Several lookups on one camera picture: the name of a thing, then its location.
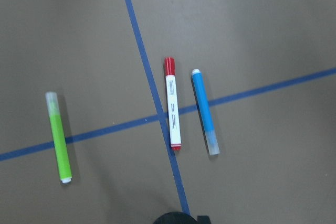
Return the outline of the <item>red capped white marker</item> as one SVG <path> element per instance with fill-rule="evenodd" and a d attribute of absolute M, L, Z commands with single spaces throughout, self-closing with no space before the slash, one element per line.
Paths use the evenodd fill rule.
<path fill-rule="evenodd" d="M 180 151 L 182 147 L 178 100 L 175 77 L 175 60 L 172 57 L 164 59 L 164 72 L 167 95 L 167 111 L 169 116 L 170 147 Z"/>

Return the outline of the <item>blue marker pen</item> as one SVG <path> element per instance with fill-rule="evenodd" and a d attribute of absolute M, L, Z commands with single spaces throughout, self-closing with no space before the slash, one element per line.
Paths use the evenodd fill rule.
<path fill-rule="evenodd" d="M 207 142 L 209 155 L 218 155 L 220 153 L 216 132 L 212 120 L 209 103 L 207 100 L 206 90 L 204 86 L 203 76 L 199 69 L 192 70 L 192 81 L 201 115 L 202 126 Z"/>

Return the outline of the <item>green highlighter pen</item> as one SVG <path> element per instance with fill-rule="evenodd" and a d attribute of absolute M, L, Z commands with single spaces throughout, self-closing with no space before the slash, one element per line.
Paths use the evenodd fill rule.
<path fill-rule="evenodd" d="M 72 172 L 65 141 L 64 128 L 61 120 L 58 96 L 55 92 L 46 92 L 45 98 L 55 148 L 59 178 L 63 184 L 68 184 L 72 181 Z"/>

